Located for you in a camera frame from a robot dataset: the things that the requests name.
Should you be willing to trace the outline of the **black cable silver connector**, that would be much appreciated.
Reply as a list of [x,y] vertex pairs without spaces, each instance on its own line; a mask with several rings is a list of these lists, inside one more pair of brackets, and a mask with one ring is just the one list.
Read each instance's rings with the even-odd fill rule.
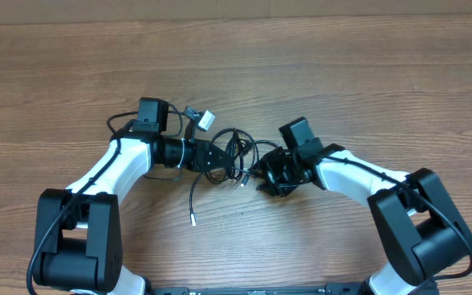
[[193,196],[194,196],[194,191],[200,182],[200,180],[207,175],[207,172],[202,172],[194,181],[193,184],[190,188],[189,192],[189,218],[190,218],[190,223],[192,227],[197,226],[197,217],[194,211],[194,206],[193,206]]

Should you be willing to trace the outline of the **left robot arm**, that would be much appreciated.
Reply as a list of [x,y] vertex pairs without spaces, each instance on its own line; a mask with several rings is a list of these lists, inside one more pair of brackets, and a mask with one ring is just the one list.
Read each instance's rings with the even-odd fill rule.
[[167,101],[141,98],[128,115],[85,176],[40,195],[26,274],[29,293],[35,285],[75,294],[150,293],[148,280],[123,264],[119,207],[125,196],[155,165],[200,173],[228,169],[227,152],[194,137],[211,127],[211,111],[178,111]]

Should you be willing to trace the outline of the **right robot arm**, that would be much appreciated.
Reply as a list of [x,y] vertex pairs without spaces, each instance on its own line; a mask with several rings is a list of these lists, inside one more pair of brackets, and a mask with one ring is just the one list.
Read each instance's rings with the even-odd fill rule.
[[438,281],[472,274],[472,233],[435,172],[390,170],[324,145],[304,117],[279,132],[285,145],[257,163],[261,191],[286,197],[314,184],[372,215],[388,262],[361,283],[335,284],[339,294],[437,294]]

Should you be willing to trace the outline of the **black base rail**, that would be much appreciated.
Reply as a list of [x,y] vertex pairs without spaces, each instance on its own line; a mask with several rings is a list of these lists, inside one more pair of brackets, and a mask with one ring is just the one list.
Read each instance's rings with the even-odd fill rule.
[[328,283],[323,286],[258,288],[152,288],[150,295],[357,295],[362,283]]

